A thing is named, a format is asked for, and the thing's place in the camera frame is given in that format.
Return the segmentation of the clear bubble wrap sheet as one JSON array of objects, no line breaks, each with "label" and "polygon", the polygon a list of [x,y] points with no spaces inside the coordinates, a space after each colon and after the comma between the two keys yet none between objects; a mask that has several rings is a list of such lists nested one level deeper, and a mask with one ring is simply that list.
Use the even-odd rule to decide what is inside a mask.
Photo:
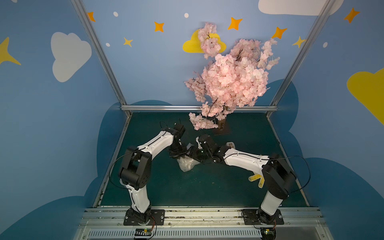
[{"label": "clear bubble wrap sheet", "polygon": [[192,170],[194,166],[201,163],[197,160],[198,150],[199,149],[195,145],[189,143],[187,145],[187,153],[177,158],[179,167],[183,172],[188,172]]}]

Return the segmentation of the white tape dispenser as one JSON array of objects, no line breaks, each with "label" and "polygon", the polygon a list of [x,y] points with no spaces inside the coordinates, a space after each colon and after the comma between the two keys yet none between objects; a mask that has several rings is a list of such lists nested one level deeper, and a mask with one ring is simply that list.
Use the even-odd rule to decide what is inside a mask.
[{"label": "white tape dispenser", "polygon": [[226,145],[232,149],[235,149],[235,144],[233,142],[227,142]]}]

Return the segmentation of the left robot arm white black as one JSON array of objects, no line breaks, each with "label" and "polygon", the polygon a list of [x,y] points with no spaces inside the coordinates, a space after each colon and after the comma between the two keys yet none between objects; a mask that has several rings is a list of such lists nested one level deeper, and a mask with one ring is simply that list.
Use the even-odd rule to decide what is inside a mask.
[{"label": "left robot arm white black", "polygon": [[176,123],[173,128],[162,129],[147,143],[126,150],[118,176],[121,184],[129,190],[134,213],[145,216],[151,207],[146,185],[155,157],[165,149],[173,159],[186,154],[187,147],[181,141],[185,131],[183,125]]}]

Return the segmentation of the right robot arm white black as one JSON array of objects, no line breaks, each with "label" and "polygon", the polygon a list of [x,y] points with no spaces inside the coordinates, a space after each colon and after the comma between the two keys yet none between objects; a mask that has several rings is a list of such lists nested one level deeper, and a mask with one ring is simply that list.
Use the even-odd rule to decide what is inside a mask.
[{"label": "right robot arm white black", "polygon": [[254,155],[236,150],[228,144],[219,146],[209,135],[198,137],[197,145],[187,145],[187,156],[200,163],[217,163],[238,167],[253,173],[250,182],[259,181],[267,193],[258,214],[268,220],[274,217],[281,203],[292,192],[297,176],[284,158]]}]

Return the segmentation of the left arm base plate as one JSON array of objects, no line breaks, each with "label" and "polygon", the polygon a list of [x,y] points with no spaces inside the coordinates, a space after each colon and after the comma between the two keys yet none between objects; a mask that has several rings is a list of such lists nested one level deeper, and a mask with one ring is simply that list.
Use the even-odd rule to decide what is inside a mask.
[{"label": "left arm base plate", "polygon": [[165,220],[165,210],[147,210],[139,213],[133,209],[128,209],[124,218],[124,226],[163,226]]}]

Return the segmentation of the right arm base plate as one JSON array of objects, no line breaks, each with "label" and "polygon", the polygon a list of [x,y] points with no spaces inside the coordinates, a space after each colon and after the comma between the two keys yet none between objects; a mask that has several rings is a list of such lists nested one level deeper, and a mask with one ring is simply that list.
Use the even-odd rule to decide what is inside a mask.
[{"label": "right arm base plate", "polygon": [[279,209],[270,216],[261,209],[244,209],[241,216],[245,225],[284,225],[282,213]]}]

